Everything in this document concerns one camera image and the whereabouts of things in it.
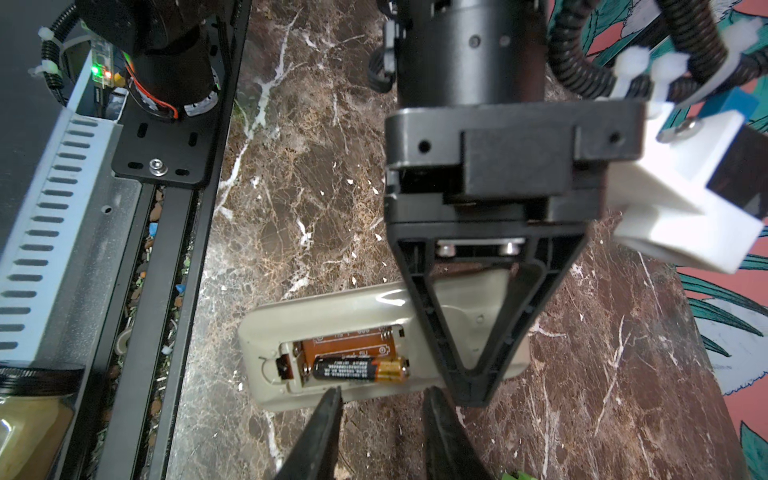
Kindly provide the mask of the AA battery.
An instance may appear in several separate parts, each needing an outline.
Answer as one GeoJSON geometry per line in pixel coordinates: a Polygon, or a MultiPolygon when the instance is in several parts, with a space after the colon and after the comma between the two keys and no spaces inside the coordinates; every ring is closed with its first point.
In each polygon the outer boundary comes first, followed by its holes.
{"type": "Polygon", "coordinates": [[[318,380],[401,383],[410,373],[402,358],[323,357],[313,363],[312,376],[318,380]]]}

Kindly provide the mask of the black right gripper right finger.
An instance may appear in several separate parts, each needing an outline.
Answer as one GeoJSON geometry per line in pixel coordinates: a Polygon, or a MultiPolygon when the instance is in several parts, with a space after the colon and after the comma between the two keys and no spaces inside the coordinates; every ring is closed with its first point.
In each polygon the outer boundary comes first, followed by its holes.
{"type": "Polygon", "coordinates": [[[437,387],[424,391],[423,426],[428,479],[492,479],[455,408],[437,387]]]}

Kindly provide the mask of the grey remote control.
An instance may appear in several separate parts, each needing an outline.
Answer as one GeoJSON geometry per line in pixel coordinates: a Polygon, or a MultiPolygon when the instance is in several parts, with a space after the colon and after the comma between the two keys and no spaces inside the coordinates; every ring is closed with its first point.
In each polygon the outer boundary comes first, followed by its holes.
{"type": "MultiPolygon", "coordinates": [[[[501,269],[465,272],[434,282],[462,362],[474,366],[506,294],[501,269]]],[[[316,406],[328,389],[347,401],[413,393],[444,381],[402,282],[284,301],[247,314],[238,329],[248,388],[271,412],[316,406]],[[321,357],[400,359],[400,382],[318,379],[321,357]]]]}

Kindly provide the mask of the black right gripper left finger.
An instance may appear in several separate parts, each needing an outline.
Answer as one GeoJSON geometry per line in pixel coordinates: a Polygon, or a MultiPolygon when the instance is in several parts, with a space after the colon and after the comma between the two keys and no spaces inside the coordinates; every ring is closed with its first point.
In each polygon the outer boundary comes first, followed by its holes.
{"type": "Polygon", "coordinates": [[[339,387],[324,393],[275,480],[335,478],[343,406],[339,387]]]}

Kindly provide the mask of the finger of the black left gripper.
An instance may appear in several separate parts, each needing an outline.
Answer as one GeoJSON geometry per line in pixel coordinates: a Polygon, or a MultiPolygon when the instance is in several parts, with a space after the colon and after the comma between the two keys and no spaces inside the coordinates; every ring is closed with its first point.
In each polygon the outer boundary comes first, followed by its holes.
{"type": "Polygon", "coordinates": [[[521,258],[495,324],[475,368],[470,371],[470,405],[486,407],[493,399],[515,353],[537,316],[582,252],[588,233],[533,238],[521,258]]]}
{"type": "Polygon", "coordinates": [[[431,355],[452,400],[459,406],[479,407],[480,398],[463,366],[431,280],[435,247],[422,240],[391,240],[390,248],[408,289],[431,355]]]}

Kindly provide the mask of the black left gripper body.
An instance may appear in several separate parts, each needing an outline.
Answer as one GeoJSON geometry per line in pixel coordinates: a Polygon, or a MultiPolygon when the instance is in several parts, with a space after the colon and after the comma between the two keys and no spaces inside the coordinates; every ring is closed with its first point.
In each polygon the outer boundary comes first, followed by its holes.
{"type": "Polygon", "coordinates": [[[613,162],[642,152],[646,106],[548,102],[542,1],[385,7],[385,222],[391,240],[579,238],[613,162]]]}

